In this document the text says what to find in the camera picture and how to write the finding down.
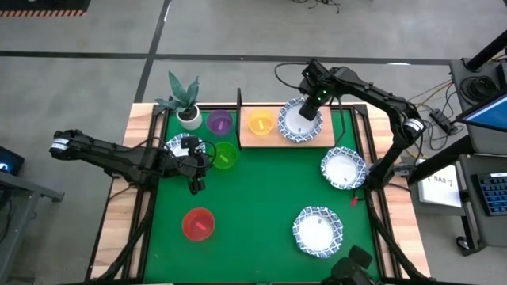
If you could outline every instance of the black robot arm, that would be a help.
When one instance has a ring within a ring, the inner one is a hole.
[[[365,181],[366,188],[382,189],[393,177],[396,159],[414,144],[425,130],[417,108],[409,101],[375,87],[372,82],[362,81],[348,67],[333,67],[327,70],[317,60],[312,59],[304,69],[303,76],[298,90],[307,94],[308,98],[299,114],[308,120],[314,119],[318,108],[331,97],[340,98],[345,94],[352,94],[385,111],[393,133],[393,145],[385,157],[372,165]]]
[[[119,174],[129,184],[151,188],[161,177],[184,176],[189,179],[192,194],[204,190],[201,178],[211,167],[209,158],[197,149],[195,136],[183,138],[181,148],[189,148],[189,155],[175,157],[170,150],[136,146],[129,148],[112,142],[94,139],[79,130],[57,131],[49,149],[53,158],[82,160],[101,167],[109,176]]]

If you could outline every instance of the gray floor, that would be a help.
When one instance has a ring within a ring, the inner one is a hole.
[[[82,18],[0,18],[0,50],[148,53],[162,3],[93,0]],[[340,3],[337,15],[333,6],[307,9],[312,2],[173,0],[158,53],[458,59],[473,55],[507,27],[501,0]],[[61,204],[40,205],[16,275],[35,275],[42,284],[82,281],[111,180],[84,162],[52,159],[48,147],[54,131],[68,128],[120,143],[144,63],[0,58],[0,145],[26,157],[23,177],[66,193]],[[274,78],[275,65],[155,61],[143,101],[170,94],[168,70],[186,85],[199,75],[200,101],[233,101],[238,87],[245,101],[299,96]],[[365,81],[405,98],[449,79],[446,66],[347,66]],[[297,84],[300,71],[301,66],[286,66],[280,76]],[[442,108],[443,95],[428,104]],[[345,96],[344,101],[357,99]],[[456,97],[450,105],[459,113]],[[424,154],[432,153],[425,142]],[[417,214],[417,220],[433,277],[480,284],[507,279],[505,249],[458,254],[454,240],[463,234],[459,218]]]

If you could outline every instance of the blue and white plate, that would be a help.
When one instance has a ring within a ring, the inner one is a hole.
[[[294,143],[302,143],[314,139],[322,131],[322,113],[309,121],[299,114],[304,104],[304,98],[295,98],[287,102],[280,110],[278,116],[278,129],[280,133]]]
[[[334,147],[321,160],[322,175],[335,188],[350,190],[360,187],[366,178],[364,159],[348,147]]]
[[[343,224],[327,207],[305,207],[294,221],[292,234],[305,253],[327,258],[340,249]]]
[[[189,155],[189,149],[182,149],[181,148],[181,139],[190,136],[190,134],[182,133],[179,135],[174,136],[172,139],[170,139],[166,145],[167,147],[173,151],[174,156],[180,157],[184,155]],[[206,146],[201,143],[198,147],[198,149],[201,149],[203,152],[206,151]]]

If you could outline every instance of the keyboard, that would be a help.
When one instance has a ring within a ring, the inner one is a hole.
[[[477,174],[472,180],[478,186],[486,215],[507,215],[507,173]]]

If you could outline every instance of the green tabletop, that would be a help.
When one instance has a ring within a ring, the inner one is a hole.
[[[188,132],[204,140],[237,146],[233,131],[214,136],[203,124],[186,131],[175,116],[167,139]],[[335,136],[341,132],[332,113]],[[352,116],[345,113],[346,135],[340,146],[356,149]],[[379,279],[376,252],[365,203],[350,207],[353,194],[333,188],[320,172],[326,148],[243,148],[232,169],[211,169],[206,189],[193,196],[183,177],[161,180],[148,249],[147,283],[320,282],[353,245],[374,256],[368,273]],[[344,225],[340,250],[319,259],[299,250],[292,224],[306,206],[324,206]],[[185,214],[195,207],[213,213],[216,228],[206,241],[189,241],[182,232]]]

